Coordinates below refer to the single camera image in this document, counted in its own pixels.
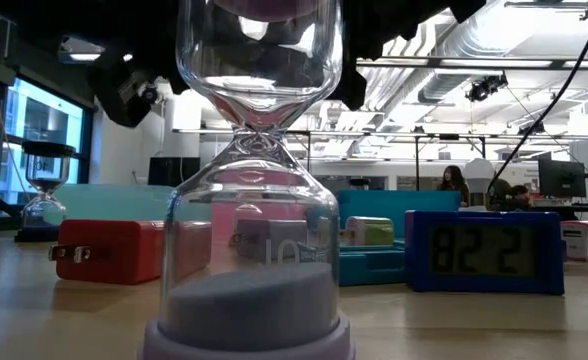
wooden table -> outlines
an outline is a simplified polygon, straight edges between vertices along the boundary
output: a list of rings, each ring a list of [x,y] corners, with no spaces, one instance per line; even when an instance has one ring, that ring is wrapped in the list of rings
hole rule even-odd
[[[48,246],[0,239],[0,360],[135,359],[158,311],[158,282],[62,281]],[[359,360],[588,360],[588,274],[566,270],[565,297],[364,286],[341,289],[341,308]]]

red power adapter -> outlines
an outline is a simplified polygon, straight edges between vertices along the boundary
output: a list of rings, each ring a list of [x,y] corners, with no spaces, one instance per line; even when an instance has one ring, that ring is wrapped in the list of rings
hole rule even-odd
[[[186,265],[174,276],[186,277],[211,259],[210,223],[185,222],[179,227],[183,246],[174,255]],[[163,222],[66,220],[58,245],[50,249],[61,279],[135,285],[161,275]]]

dark hair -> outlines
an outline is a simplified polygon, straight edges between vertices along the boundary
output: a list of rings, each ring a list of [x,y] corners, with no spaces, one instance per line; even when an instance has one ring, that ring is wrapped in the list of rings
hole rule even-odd
[[[514,196],[518,196],[518,195],[529,194],[529,192],[530,191],[525,186],[523,186],[523,185],[514,185],[510,189],[509,194],[512,197],[514,197]]]
[[[450,181],[445,180],[445,173],[449,170]],[[448,190],[449,188],[460,189],[465,186],[465,178],[461,169],[456,165],[450,165],[443,171],[443,180],[439,186],[440,190]]]

glass hourglass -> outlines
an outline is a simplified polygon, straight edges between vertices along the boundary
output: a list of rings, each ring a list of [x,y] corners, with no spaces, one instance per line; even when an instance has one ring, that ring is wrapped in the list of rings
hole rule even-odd
[[[23,223],[17,242],[57,241],[58,229],[67,215],[65,206],[54,197],[67,181],[74,147],[40,141],[25,141],[25,178],[37,195],[23,208]]]
[[[283,145],[340,80],[340,1],[180,3],[179,71],[234,138],[172,195],[161,313],[140,358],[354,359],[338,205]]]

blue digital clock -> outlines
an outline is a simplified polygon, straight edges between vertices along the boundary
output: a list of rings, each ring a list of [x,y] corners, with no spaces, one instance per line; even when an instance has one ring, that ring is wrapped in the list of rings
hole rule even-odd
[[[565,292],[555,213],[408,211],[405,264],[415,291]]]

